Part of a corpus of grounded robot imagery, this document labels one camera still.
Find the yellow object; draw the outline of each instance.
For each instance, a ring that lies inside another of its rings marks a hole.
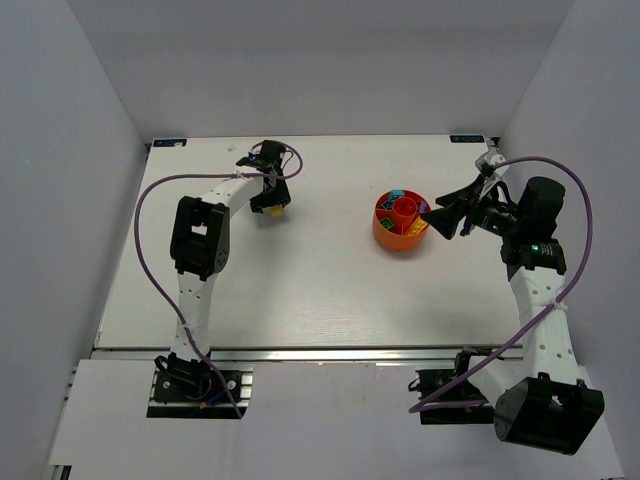
[[[418,235],[422,230],[427,228],[427,222],[422,220],[420,217],[416,218],[415,221],[411,224],[411,226],[404,233],[407,237],[413,237]]]
[[[281,217],[282,215],[284,215],[284,208],[282,208],[281,205],[269,207],[269,213],[271,213],[272,217]]]

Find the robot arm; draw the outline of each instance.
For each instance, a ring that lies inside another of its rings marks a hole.
[[[502,261],[513,291],[521,325],[555,303],[566,271],[562,247],[552,238],[565,189],[554,180],[534,177],[520,201],[511,201],[493,166],[497,153],[476,162],[480,175],[469,186],[436,199],[443,208],[422,215],[444,237],[476,226],[503,240]],[[505,201],[499,198],[502,191]],[[524,365],[518,379],[504,362],[494,361],[468,382],[494,407],[494,426],[501,441],[574,454],[604,411],[602,393],[587,388],[576,363],[564,304],[555,308],[523,337]],[[464,349],[455,376],[483,358]]]
[[[274,215],[290,203],[282,179],[285,151],[279,142],[265,140],[259,153],[250,153],[236,164],[236,178],[221,182],[202,197],[183,197],[178,203],[170,253],[186,325],[178,319],[171,353],[158,357],[156,365],[187,398],[200,398],[210,389],[211,371],[191,346],[185,327],[198,350],[208,355],[213,287],[229,259],[231,218],[246,203],[254,213],[267,209]]]
[[[246,174],[255,171],[255,169],[243,167],[239,173]],[[229,258],[229,222],[240,207],[262,193],[263,184],[263,178],[240,176],[221,182],[215,189],[199,199],[184,197],[178,206],[178,215],[187,212],[186,214],[191,215],[191,218],[207,211],[209,217],[207,230],[219,231],[216,248],[211,249],[213,255],[210,258],[213,264],[206,271],[194,272],[193,270],[198,270],[198,268],[190,268],[193,265],[190,264],[188,256],[177,253],[178,248],[176,248],[175,260],[180,288],[178,305],[187,321],[187,327],[191,330],[193,339],[201,352],[208,352],[211,345],[209,343],[211,296],[218,274],[222,271]],[[183,227],[182,223],[179,224],[178,221],[176,221],[176,226],[178,228]],[[180,237],[180,232],[174,230],[174,238],[176,237]],[[182,360],[199,360],[189,344],[184,326],[180,321],[178,321],[171,352]]]

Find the gray wall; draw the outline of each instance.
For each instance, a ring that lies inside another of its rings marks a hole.
[[[69,0],[154,136],[500,134],[572,0]]]
[[[0,8],[0,477],[40,479],[145,152],[64,0]]]
[[[590,265],[568,299],[578,359],[604,391],[628,478],[640,478],[640,3],[579,1],[551,45],[503,139],[507,156],[547,155],[573,168],[594,207]],[[514,167],[512,178],[553,173]],[[567,186],[571,180],[557,176]],[[570,188],[559,224],[570,265],[584,245],[584,207]]]

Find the orange container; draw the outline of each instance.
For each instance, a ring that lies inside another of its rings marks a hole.
[[[399,208],[395,209],[399,211],[382,210],[378,208],[382,203],[387,201],[389,193],[391,192],[387,192],[382,195],[376,202],[376,209],[373,214],[373,236],[376,237],[376,240],[380,245],[390,250],[396,250],[399,252],[411,250],[412,248],[420,245],[420,242],[424,240],[424,236],[427,234],[429,226],[427,225],[427,227],[418,235],[406,236],[403,235],[403,233],[411,226],[415,219],[418,218],[419,214],[417,211],[417,205],[420,204],[420,202],[425,202],[427,204],[427,211],[431,210],[431,207],[429,206],[429,202],[427,202],[422,196],[415,192],[405,190],[404,197],[400,197],[396,202],[403,198],[412,200],[412,202],[403,200],[401,205],[399,205]],[[406,214],[410,212],[413,208],[415,208],[415,210],[412,215],[400,215],[401,213]],[[383,218],[391,219],[394,224],[393,229],[387,230],[382,226],[380,220]]]

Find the purple cable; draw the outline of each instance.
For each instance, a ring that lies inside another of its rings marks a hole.
[[[261,143],[262,142],[251,147],[251,150],[259,146]],[[280,143],[282,144],[283,147],[290,150],[296,157],[298,157],[299,166],[295,172],[293,172],[291,175],[284,175],[284,176],[269,175],[267,173],[247,173],[247,174],[242,174],[242,176],[243,177],[268,177],[268,178],[275,178],[277,180],[288,180],[298,175],[302,171],[302,165],[303,165],[302,156],[298,153],[298,151],[295,148],[287,145],[286,143],[282,143],[282,142]],[[187,335],[187,340],[189,341],[191,348],[193,348],[193,351],[200,358],[200,360],[202,360],[218,376],[222,384],[222,388],[224,389],[224,393],[226,393],[227,397],[229,398],[229,401],[231,402],[231,405],[233,405],[233,408],[236,411],[238,418],[242,418],[242,412],[240,412],[240,409],[238,408],[238,404],[234,400],[233,395],[231,394],[231,391],[227,387],[227,381],[222,375],[222,372],[218,369],[218,367],[216,367],[213,364],[211,359],[207,355],[203,354],[198,348],[198,345],[193,339],[193,335],[191,335],[191,330],[187,326],[187,320],[184,318],[184,315],[180,311],[180,308],[171,299],[171,297],[165,291],[165,289],[162,288],[162,286],[158,283],[156,278],[151,273],[151,270],[149,270],[149,266],[147,265],[147,262],[144,259],[144,255],[142,253],[142,246],[140,243],[140,212],[142,211],[142,204],[144,203],[144,200],[147,198],[149,193],[151,193],[151,191],[154,188],[162,185],[163,183],[170,182],[172,180],[181,180],[185,178],[236,178],[236,177],[237,175],[225,174],[225,173],[185,173],[180,175],[170,175],[168,177],[164,177],[164,178],[161,178],[160,180],[153,182],[144,190],[144,192],[142,192],[142,195],[140,195],[140,198],[138,199],[138,203],[136,204],[135,213],[133,215],[133,239],[136,246],[136,254],[138,255],[138,261],[140,262],[140,266],[142,267],[142,270],[144,270],[144,273],[147,275],[147,278],[149,279],[151,284],[156,288],[158,293],[162,295],[162,297],[167,301],[167,303],[171,305],[171,308],[173,308],[173,310],[176,312],[176,314],[178,315],[178,318],[180,319],[180,323],[182,324],[182,328],[184,328],[184,333]]]
[[[556,297],[556,300],[555,300],[556,303],[560,303],[562,302],[562,300],[564,300],[564,298],[567,295],[569,295],[569,292],[573,290],[573,287],[576,286],[576,284],[578,283],[578,280],[580,280],[580,277],[584,272],[585,267],[587,266],[587,261],[589,260],[589,254],[591,252],[591,243],[593,240],[593,211],[591,209],[591,200],[589,200],[589,194],[587,193],[587,188],[584,186],[584,183],[582,183],[582,180],[580,180],[580,178],[571,169],[564,166],[560,162],[557,162],[556,160],[552,160],[551,158],[536,157],[536,156],[514,158],[512,160],[507,160],[506,162],[502,162],[499,165],[496,165],[496,168],[502,168],[502,167],[506,167],[507,165],[515,165],[516,163],[523,163],[523,162],[543,162],[543,163],[548,163],[550,165],[554,165],[559,169],[563,170],[564,172],[567,173],[567,175],[569,175],[576,182],[576,184],[578,185],[578,188],[580,189],[580,193],[582,193],[582,198],[584,199],[584,206],[587,212],[587,240],[585,242],[584,252],[582,254],[582,260],[580,260],[580,265],[578,265],[578,269],[576,270],[575,275],[573,276],[571,281],[567,284],[567,287],[562,292],[560,292]],[[525,326],[523,326],[520,330],[518,330],[513,337],[511,337],[509,340],[507,340],[504,343],[504,345],[502,345],[501,347],[493,351],[490,355],[488,355],[484,360],[482,360],[476,366],[470,368],[469,370],[467,370],[465,373],[463,373],[456,379],[452,380],[451,382],[447,383],[440,389],[433,392],[431,395],[420,400],[418,403],[416,403],[413,407],[409,409],[409,413],[417,413],[422,410],[433,410],[435,408],[456,408],[454,406],[448,407],[447,405],[449,404],[449,402],[440,402],[434,405],[427,405],[427,404],[432,403],[443,393],[446,393],[452,388],[456,387],[457,385],[460,385],[462,382],[467,380],[471,375],[478,373],[480,370],[482,370],[489,363],[491,363],[500,355],[502,355],[509,348],[513,347],[518,340],[520,340],[529,330],[535,327],[544,317],[546,317],[549,314],[549,312],[551,312],[551,310],[554,309],[554,307],[555,307],[554,304],[549,304],[546,307],[544,307],[544,309],[540,313],[538,313],[538,315],[533,317]]]
[[[481,407],[486,404],[486,400],[461,400],[456,402],[439,402],[439,403],[430,403],[429,405],[424,405],[420,408],[421,412],[426,412],[427,410],[439,410],[441,408],[471,408],[471,407]]]

